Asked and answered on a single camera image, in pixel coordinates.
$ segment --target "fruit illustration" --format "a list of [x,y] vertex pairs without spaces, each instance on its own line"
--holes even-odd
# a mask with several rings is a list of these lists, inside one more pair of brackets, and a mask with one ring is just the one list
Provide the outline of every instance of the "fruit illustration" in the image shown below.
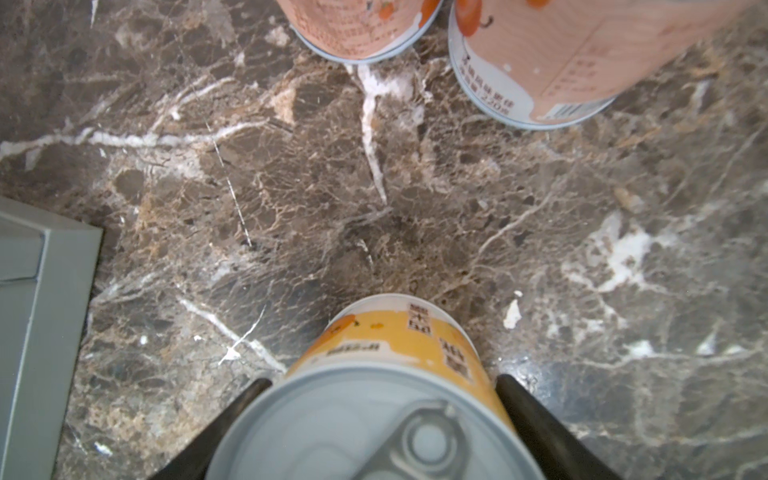
[[393,13],[395,13],[395,5],[392,2],[383,2],[381,10],[379,10],[379,18],[389,20]]
[[482,0],[456,0],[456,22],[465,37],[471,37],[478,31],[482,15]]
[[546,7],[550,0],[526,0],[529,7],[533,7],[537,10],[541,10]]
[[432,17],[432,13],[435,12],[435,9],[439,4],[440,0],[424,0],[424,3],[422,3],[422,19],[419,21],[419,28],[423,27],[427,20]]

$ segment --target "pull tab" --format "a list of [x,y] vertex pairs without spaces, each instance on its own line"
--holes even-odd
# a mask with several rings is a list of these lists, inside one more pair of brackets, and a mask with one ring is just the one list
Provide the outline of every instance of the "pull tab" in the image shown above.
[[469,442],[456,408],[445,400],[412,403],[395,431],[352,480],[459,480]]

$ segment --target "can label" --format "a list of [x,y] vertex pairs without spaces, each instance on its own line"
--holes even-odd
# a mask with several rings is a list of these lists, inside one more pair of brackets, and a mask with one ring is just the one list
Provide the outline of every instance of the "can label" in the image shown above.
[[456,0],[459,83],[519,127],[582,120],[754,0]]
[[293,27],[339,59],[363,60],[415,40],[441,0],[277,0]]
[[435,318],[422,304],[410,303],[407,311],[343,316],[328,326],[287,375],[340,362],[381,362],[424,370],[464,390],[513,429],[464,333]]

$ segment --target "can lid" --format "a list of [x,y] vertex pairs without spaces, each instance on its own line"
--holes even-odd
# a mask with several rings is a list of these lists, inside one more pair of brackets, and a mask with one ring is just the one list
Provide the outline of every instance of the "can lid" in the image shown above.
[[494,415],[437,378],[330,366],[255,401],[220,443],[207,480],[543,480]]

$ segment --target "tin can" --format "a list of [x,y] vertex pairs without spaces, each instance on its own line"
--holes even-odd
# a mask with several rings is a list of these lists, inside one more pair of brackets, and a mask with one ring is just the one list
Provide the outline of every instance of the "tin can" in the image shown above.
[[424,300],[344,309],[219,444],[207,480],[544,480],[462,328]]
[[754,0],[455,0],[449,51],[486,114],[565,127],[733,20]]
[[404,51],[429,28],[442,0],[277,0],[302,41],[347,64]]

